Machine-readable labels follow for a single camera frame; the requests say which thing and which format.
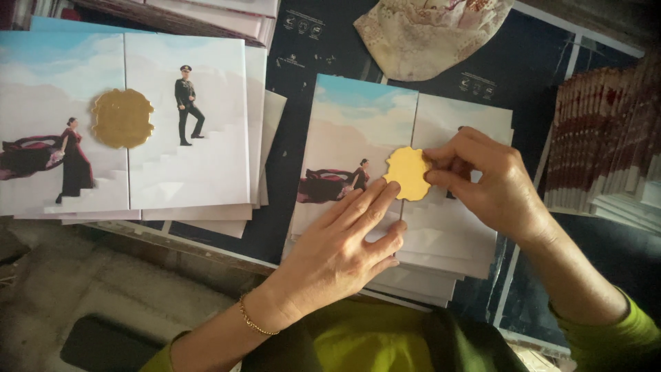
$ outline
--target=dark table surface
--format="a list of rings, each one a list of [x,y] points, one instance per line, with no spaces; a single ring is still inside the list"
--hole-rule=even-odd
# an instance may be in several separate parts
[[[288,98],[268,157],[270,205],[254,211],[243,239],[172,222],[169,234],[278,264],[293,207],[305,150],[307,125],[318,73],[381,82],[382,73],[352,23],[375,0],[338,2],[283,0],[268,57],[266,88]],[[83,20],[143,28],[114,17],[83,11]],[[317,32],[311,34],[312,26]],[[574,34],[513,10],[493,39],[465,61],[428,81],[389,85],[513,110],[513,147],[535,176],[553,119],[556,86],[568,68]],[[589,40],[581,47],[575,71],[628,66],[635,59]],[[630,293],[641,307],[661,315],[657,289],[661,240],[596,218],[556,214],[588,258],[608,279]],[[139,222],[160,230],[163,222]],[[496,259],[486,280],[458,281],[449,308],[503,329],[565,346],[547,308],[548,296],[515,244],[497,240]],[[512,275],[507,276],[514,260]],[[497,318],[498,305],[502,317]]]

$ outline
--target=man in military uniform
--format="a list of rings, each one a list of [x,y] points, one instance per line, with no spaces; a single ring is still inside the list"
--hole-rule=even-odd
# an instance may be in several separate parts
[[[175,99],[176,105],[179,108],[179,140],[181,146],[193,146],[186,141],[186,119],[188,118],[188,114],[198,119],[193,134],[190,137],[204,138],[200,136],[202,125],[204,124],[204,115],[194,103],[195,88],[193,87],[193,83],[188,80],[192,68],[189,65],[183,65],[179,70],[181,70],[181,79],[175,82]]]

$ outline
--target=gold bracelet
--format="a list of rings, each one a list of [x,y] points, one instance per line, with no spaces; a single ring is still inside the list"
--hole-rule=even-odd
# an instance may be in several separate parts
[[[259,328],[257,324],[253,323],[252,320],[250,320],[250,318],[248,317],[248,313],[246,312],[246,305],[243,303],[244,297],[246,297],[246,295],[241,295],[241,298],[239,299],[239,310],[241,310],[241,314],[243,314],[243,319],[245,319],[248,326],[250,326],[250,328],[252,328],[253,330],[256,330],[257,332],[261,334],[265,334],[267,336],[275,336],[276,334],[279,334],[280,331],[277,331],[275,333],[267,332],[262,328]]]

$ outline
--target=lace cloth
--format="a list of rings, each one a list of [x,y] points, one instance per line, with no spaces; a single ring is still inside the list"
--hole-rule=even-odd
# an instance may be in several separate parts
[[[514,0],[381,0],[354,22],[388,79],[421,81],[491,39]]]

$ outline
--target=printed icon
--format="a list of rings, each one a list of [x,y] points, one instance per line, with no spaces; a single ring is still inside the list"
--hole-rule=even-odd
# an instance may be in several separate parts
[[[312,26],[312,29],[310,30],[310,33],[313,36],[319,36],[320,33],[321,33],[321,26],[319,26],[318,24],[315,24],[314,26]]]
[[[296,21],[296,17],[293,15],[288,15],[287,19],[285,19],[285,23],[290,27],[293,27],[294,21]]]
[[[298,31],[305,32],[308,27],[310,27],[310,24],[305,19],[303,19],[301,22],[298,22]]]

